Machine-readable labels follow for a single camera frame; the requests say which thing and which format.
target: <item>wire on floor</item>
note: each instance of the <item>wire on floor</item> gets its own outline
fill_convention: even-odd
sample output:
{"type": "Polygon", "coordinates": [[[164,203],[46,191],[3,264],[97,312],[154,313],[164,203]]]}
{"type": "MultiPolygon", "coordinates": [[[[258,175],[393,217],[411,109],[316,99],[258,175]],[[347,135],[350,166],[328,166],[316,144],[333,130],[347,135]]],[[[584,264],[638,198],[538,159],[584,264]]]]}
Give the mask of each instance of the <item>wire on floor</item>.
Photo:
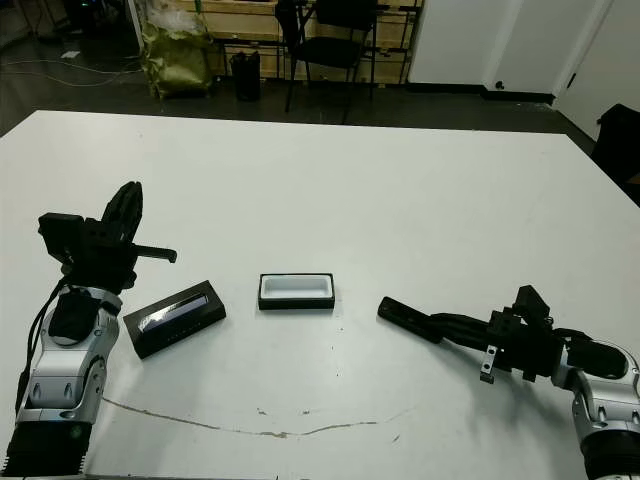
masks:
{"type": "Polygon", "coordinates": [[[61,62],[60,60],[19,60],[16,62],[6,62],[6,63],[0,63],[0,67],[9,67],[12,65],[23,65],[25,63],[55,63],[57,65],[65,65],[67,67],[72,67],[72,68],[77,68],[80,70],[86,70],[87,72],[94,72],[94,73],[101,73],[101,74],[105,74],[105,75],[116,75],[116,74],[122,74],[122,73],[129,73],[129,72],[122,72],[122,71],[117,71],[117,72],[109,72],[106,70],[96,70],[95,68],[89,68],[89,67],[83,67],[82,65],[76,65],[74,63],[68,63],[68,62],[61,62]]]}
{"type": "Polygon", "coordinates": [[[51,75],[47,75],[46,73],[40,73],[40,72],[28,72],[28,71],[2,71],[2,73],[0,74],[0,79],[2,78],[2,75],[33,75],[36,77],[44,77],[47,78],[53,82],[57,82],[60,83],[62,85],[66,85],[68,87],[101,87],[103,85],[107,85],[111,82],[113,82],[114,80],[116,80],[117,78],[119,78],[122,75],[128,75],[128,74],[132,74],[132,73],[138,73],[141,72],[142,69],[137,69],[137,70],[125,70],[125,68],[127,68],[129,65],[136,63],[136,62],[129,62],[127,63],[124,67],[122,67],[122,70],[118,71],[118,72],[107,72],[107,71],[103,71],[103,70],[95,70],[93,68],[88,68],[88,67],[83,67],[81,65],[74,65],[72,63],[66,63],[66,62],[60,62],[58,60],[22,60],[22,61],[17,61],[17,62],[8,62],[8,63],[2,63],[0,64],[0,66],[4,67],[4,66],[11,66],[11,65],[19,65],[19,64],[24,64],[24,63],[58,63],[58,64],[62,64],[62,65],[66,65],[69,67],[74,67],[74,68],[79,68],[81,70],[87,70],[90,72],[94,72],[94,73],[100,73],[100,74],[110,74],[113,75],[111,78],[108,78],[107,80],[104,80],[102,82],[98,82],[98,83],[71,83],[71,82],[67,82],[65,80],[62,80],[60,78],[57,77],[53,77],[51,75]]]}

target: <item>black case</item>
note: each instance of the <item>black case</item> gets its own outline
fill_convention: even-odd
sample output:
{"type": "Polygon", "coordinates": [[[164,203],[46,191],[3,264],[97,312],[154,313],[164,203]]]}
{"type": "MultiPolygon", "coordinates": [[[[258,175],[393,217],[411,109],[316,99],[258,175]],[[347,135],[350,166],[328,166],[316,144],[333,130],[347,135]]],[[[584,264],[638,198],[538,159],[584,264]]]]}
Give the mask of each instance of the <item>black case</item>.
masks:
{"type": "Polygon", "coordinates": [[[145,358],[218,320],[222,320],[226,315],[224,305],[213,290],[213,287],[208,281],[204,281],[137,312],[126,315],[124,323],[129,331],[133,348],[140,358],[145,358]],[[150,330],[142,331],[140,329],[140,323],[149,315],[163,308],[176,305],[181,301],[202,295],[207,298],[206,304],[167,320],[150,330]]]}

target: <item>black trash can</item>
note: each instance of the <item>black trash can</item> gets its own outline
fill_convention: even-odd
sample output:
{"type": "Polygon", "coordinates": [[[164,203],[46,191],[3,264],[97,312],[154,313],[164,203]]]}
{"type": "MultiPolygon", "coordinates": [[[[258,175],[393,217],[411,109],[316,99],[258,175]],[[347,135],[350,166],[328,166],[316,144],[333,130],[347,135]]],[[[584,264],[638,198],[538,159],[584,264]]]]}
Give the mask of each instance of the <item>black trash can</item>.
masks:
{"type": "Polygon", "coordinates": [[[600,135],[591,158],[640,207],[640,112],[617,104],[598,120],[600,135]]]}
{"type": "Polygon", "coordinates": [[[253,52],[236,53],[231,57],[231,71],[238,100],[255,101],[260,98],[260,55],[253,52]]]}

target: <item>dark floor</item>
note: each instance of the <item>dark floor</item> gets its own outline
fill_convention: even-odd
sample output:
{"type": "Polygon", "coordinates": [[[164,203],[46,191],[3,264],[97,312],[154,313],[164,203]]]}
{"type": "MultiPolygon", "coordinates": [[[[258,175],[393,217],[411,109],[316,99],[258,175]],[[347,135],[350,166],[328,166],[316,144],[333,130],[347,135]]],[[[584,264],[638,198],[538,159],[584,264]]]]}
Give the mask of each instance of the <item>dark floor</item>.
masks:
{"type": "MultiPolygon", "coordinates": [[[[63,60],[98,70],[138,68],[137,44],[132,31],[119,31],[87,39],[67,36],[63,43],[43,44],[25,39],[0,51],[0,63],[21,60],[61,60],[68,50],[82,53],[63,60]]],[[[67,86],[42,76],[10,74],[35,72],[69,83],[99,83],[112,78],[64,65],[29,63],[0,67],[0,135],[38,109],[258,120],[273,122],[340,123],[345,88],[342,85],[298,84],[290,113],[284,112],[286,83],[267,81],[258,102],[237,101],[233,86],[223,80],[207,98],[160,101],[150,96],[142,73],[121,75],[99,87],[67,86]]],[[[473,94],[415,93],[403,87],[375,90],[369,101],[357,90],[347,123],[385,127],[447,128],[566,133],[588,154],[593,141],[561,114],[545,104],[488,101],[473,94]]]]}

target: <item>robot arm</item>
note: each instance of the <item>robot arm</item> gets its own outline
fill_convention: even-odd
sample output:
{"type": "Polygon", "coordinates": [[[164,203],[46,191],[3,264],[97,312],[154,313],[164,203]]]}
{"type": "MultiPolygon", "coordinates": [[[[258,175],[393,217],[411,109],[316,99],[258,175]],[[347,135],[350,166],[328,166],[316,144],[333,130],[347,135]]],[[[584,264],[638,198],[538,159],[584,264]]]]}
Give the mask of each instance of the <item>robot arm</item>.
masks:
{"type": "Polygon", "coordinates": [[[425,315],[389,297],[378,315],[433,343],[447,338],[483,351],[480,380],[493,368],[521,370],[523,378],[550,377],[573,392],[573,419],[590,480],[640,478],[638,364],[622,348],[582,332],[553,329],[549,307],[531,286],[489,322],[439,313],[425,315]]]}
{"type": "Polygon", "coordinates": [[[40,217],[39,232],[62,263],[64,277],[29,333],[4,476],[81,472],[107,359],[118,338],[118,295],[133,286],[138,256],[176,260],[173,250],[133,244],[141,217],[142,187],[134,182],[116,193],[99,221],[54,213],[40,217]],[[42,353],[32,369],[38,336],[42,353]]]}

